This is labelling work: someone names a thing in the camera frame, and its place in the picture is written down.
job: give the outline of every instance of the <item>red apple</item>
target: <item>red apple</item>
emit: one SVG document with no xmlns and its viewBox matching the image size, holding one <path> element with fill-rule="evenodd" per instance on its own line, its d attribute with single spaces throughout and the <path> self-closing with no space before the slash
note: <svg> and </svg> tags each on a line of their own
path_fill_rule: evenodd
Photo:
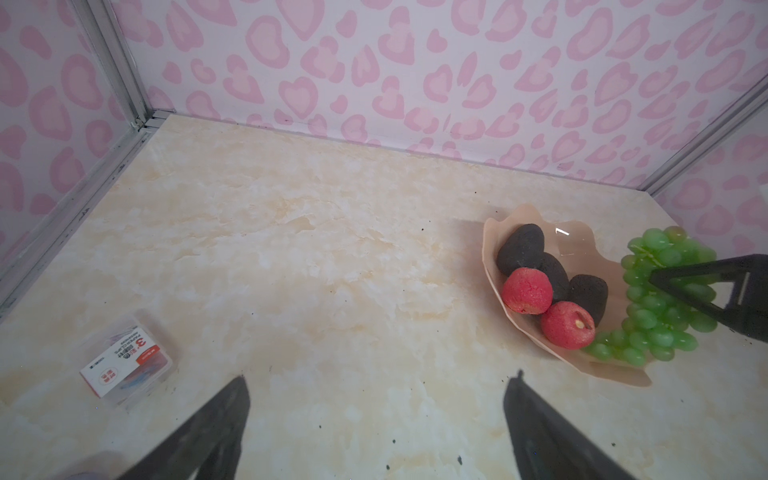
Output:
<svg viewBox="0 0 768 480">
<path fill-rule="evenodd" d="M 552 304 L 552 284 L 540 270 L 518 268 L 504 283 L 502 302 L 517 313 L 544 313 Z"/>
<path fill-rule="evenodd" d="M 564 349 L 578 350 L 594 340 L 592 316 L 573 302 L 557 302 L 541 316 L 547 340 Z"/>
</svg>

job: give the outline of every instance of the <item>wall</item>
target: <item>wall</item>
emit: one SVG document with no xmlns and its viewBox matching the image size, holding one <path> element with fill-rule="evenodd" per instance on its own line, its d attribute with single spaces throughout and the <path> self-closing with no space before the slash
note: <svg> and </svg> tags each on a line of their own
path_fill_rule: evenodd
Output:
<svg viewBox="0 0 768 480">
<path fill-rule="evenodd" d="M 153 106 L 636 187 L 768 72 L 762 0 L 113 0 Z"/>
<path fill-rule="evenodd" d="M 0 2 L 0 270 L 127 130 L 68 3 Z"/>
<path fill-rule="evenodd" d="M 656 198 L 719 258 L 768 253 L 768 109 L 742 126 Z"/>
</svg>

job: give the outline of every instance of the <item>fruit bowl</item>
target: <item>fruit bowl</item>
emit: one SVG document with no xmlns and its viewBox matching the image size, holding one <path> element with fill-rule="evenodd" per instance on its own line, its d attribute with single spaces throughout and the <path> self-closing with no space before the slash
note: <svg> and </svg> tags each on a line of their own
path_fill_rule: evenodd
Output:
<svg viewBox="0 0 768 480">
<path fill-rule="evenodd" d="M 625 295 L 627 285 L 622 280 L 624 269 L 618 262 L 612 262 L 598 253 L 594 234 L 586 223 L 574 220 L 545 222 L 533 205 L 523 204 L 501 222 L 487 219 L 483 227 L 482 262 L 485 274 L 512 324 L 536 345 L 570 363 L 582 373 L 631 386 L 650 386 L 650 377 L 644 368 L 629 366 L 616 360 L 600 362 L 580 350 L 568 350 L 553 345 L 542 333 L 536 316 L 513 312 L 502 302 L 501 291 L 507 279 L 496 266 L 496 254 L 509 235 L 526 223 L 535 223 L 544 231 L 544 251 L 560 260 L 568 278 L 585 273 L 599 276 L 608 284 L 605 315 L 597 327 L 598 333 L 621 328 L 621 320 L 626 316 L 625 312 L 630 303 Z"/>
</svg>

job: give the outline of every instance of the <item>cream marble surface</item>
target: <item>cream marble surface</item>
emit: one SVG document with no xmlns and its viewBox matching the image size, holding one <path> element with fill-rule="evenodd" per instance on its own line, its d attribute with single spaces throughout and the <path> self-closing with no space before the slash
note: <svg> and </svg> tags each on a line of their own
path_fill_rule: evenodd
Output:
<svg viewBox="0 0 768 480">
<path fill-rule="evenodd" d="M 510 324 L 482 222 L 526 201 L 614 260 L 671 222 L 633 190 L 171 117 L 0 325 L 2 477 L 99 452 L 119 471 L 243 373 L 239 478 L 517 478 L 502 396 L 523 369 L 638 478 L 764 478 L 767 345 L 721 327 L 635 389 Z M 106 409 L 68 358 L 137 308 L 177 368 Z"/>
</svg>

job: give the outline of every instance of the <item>avocado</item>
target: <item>avocado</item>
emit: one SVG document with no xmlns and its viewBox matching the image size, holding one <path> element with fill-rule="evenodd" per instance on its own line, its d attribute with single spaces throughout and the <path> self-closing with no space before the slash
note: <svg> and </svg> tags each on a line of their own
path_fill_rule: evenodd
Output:
<svg viewBox="0 0 768 480">
<path fill-rule="evenodd" d="M 605 314 L 608 284 L 599 276 L 574 275 L 568 290 L 568 301 L 587 310 L 594 320 L 594 325 L 598 326 Z"/>
<path fill-rule="evenodd" d="M 549 283 L 552 285 L 552 304 L 561 302 L 568 298 L 568 291 L 571 288 L 568 284 L 568 274 L 560 261 L 549 253 L 544 252 L 541 259 L 541 265 L 538 268 L 547 274 Z"/>
<path fill-rule="evenodd" d="M 506 276 L 516 269 L 538 268 L 544 256 L 544 232 L 538 225 L 527 223 L 509 236 L 496 256 L 496 266 Z"/>
</svg>

